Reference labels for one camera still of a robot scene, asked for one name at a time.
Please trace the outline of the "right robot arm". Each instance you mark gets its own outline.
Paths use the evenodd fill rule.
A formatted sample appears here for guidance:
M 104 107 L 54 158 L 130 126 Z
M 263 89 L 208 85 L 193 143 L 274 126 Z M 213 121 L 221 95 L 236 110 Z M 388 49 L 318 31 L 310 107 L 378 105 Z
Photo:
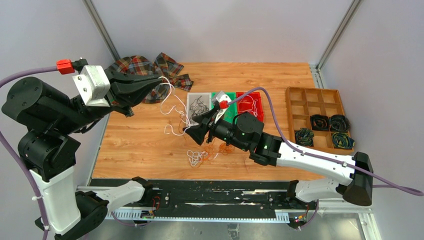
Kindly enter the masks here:
M 357 206 L 372 205 L 374 171 L 366 153 L 337 155 L 307 148 L 264 132 L 264 123 L 250 113 L 238 115 L 234 122 L 221 119 L 221 113 L 214 108 L 195 116 L 196 125 L 186 127 L 185 133 L 198 145 L 218 138 L 249 152 L 249 158 L 262 166 L 298 168 L 324 177 L 290 181 L 285 200 L 291 208 L 331 198 Z

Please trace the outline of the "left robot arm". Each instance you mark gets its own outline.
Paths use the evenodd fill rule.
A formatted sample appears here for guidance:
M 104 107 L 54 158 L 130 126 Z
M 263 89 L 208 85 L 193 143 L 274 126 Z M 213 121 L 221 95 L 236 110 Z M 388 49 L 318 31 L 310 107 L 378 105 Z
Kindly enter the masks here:
M 103 117 L 118 112 L 132 116 L 132 108 L 162 82 L 158 75 L 128 75 L 99 65 L 71 67 L 79 94 L 66 94 L 36 77 L 55 72 L 44 67 L 15 73 L 2 113 L 24 125 L 27 133 L 11 151 L 39 203 L 36 225 L 57 240 L 76 240 L 97 228 L 105 217 L 127 204 L 150 206 L 152 184 L 141 177 L 105 191 L 78 191 L 74 185 L 76 151 L 74 133 L 86 133 Z

